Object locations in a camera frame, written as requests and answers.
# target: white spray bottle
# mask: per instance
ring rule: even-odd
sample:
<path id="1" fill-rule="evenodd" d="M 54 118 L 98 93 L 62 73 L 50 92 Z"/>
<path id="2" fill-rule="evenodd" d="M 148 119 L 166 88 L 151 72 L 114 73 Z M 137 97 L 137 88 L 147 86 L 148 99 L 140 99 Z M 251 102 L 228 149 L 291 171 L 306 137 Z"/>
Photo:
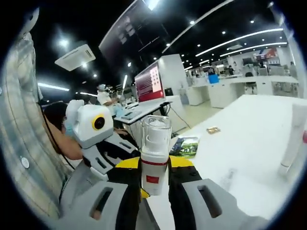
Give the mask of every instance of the white spray bottle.
<path id="1" fill-rule="evenodd" d="M 169 158 L 171 121 L 166 116 L 147 116 L 142 122 L 142 186 L 150 195 L 160 195 Z"/>

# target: white button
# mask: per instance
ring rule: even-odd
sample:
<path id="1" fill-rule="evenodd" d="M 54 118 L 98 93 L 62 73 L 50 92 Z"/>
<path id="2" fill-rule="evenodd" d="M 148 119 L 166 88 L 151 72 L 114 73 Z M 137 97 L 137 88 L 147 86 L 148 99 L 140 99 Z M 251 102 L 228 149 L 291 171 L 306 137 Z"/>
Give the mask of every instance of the white button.
<path id="1" fill-rule="evenodd" d="M 26 169 L 28 169 L 29 166 L 30 166 L 28 159 L 25 158 L 25 157 L 22 157 L 22 158 L 21 158 L 21 164 L 22 164 L 23 167 L 25 167 Z"/>

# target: ceiling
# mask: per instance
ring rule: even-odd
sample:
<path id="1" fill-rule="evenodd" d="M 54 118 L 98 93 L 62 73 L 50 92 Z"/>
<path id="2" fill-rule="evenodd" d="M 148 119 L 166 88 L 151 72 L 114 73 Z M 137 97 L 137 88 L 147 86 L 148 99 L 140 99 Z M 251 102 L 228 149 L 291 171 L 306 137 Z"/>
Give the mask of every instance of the ceiling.
<path id="1" fill-rule="evenodd" d="M 107 5 L 92 1 L 91 4 L 80 3 L 74 7 L 41 6 L 37 24 L 31 31 L 38 81 L 70 89 L 69 92 L 44 89 L 44 97 L 51 101 L 80 98 L 81 95 L 75 92 L 96 93 L 100 83 L 112 86 L 123 84 L 125 75 L 128 75 L 129 85 L 139 72 L 154 62 L 154 58 L 162 55 L 184 54 L 184 67 L 190 64 L 197 67 L 200 59 L 213 58 L 213 62 L 217 61 L 219 55 L 229 52 L 226 49 L 230 46 L 239 44 L 247 47 L 286 41 L 282 31 L 265 33 L 195 57 L 201 51 L 231 39 L 278 28 L 267 8 L 269 1 L 234 0 L 194 24 L 162 54 L 166 44 L 191 26 L 190 21 L 196 21 L 223 1 L 160 0 L 153 11 L 146 5 L 149 1 L 136 1 L 121 18 L 120 15 L 133 0 L 109 1 Z M 63 55 L 59 46 L 59 40 L 63 38 L 71 46 L 80 42 L 89 45 L 96 59 L 89 63 L 87 69 L 77 68 L 69 72 L 54 64 Z"/>

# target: book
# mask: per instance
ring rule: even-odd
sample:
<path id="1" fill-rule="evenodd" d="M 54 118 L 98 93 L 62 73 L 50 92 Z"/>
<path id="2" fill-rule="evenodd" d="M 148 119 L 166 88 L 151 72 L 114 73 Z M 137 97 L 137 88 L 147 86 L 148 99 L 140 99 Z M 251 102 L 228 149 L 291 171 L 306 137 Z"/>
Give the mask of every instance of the book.
<path id="1" fill-rule="evenodd" d="M 178 137 L 175 145 L 169 152 L 171 156 L 193 158 L 197 153 L 198 137 Z"/>

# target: blue container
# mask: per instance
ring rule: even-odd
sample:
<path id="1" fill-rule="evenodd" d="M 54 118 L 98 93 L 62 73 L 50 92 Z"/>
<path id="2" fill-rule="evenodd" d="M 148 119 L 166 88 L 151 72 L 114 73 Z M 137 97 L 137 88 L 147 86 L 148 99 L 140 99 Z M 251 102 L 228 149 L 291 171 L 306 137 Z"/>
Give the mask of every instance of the blue container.
<path id="1" fill-rule="evenodd" d="M 219 75 L 217 74 L 213 74 L 213 75 L 208 75 L 209 78 L 209 83 L 210 84 L 215 84 L 215 83 L 219 83 Z"/>

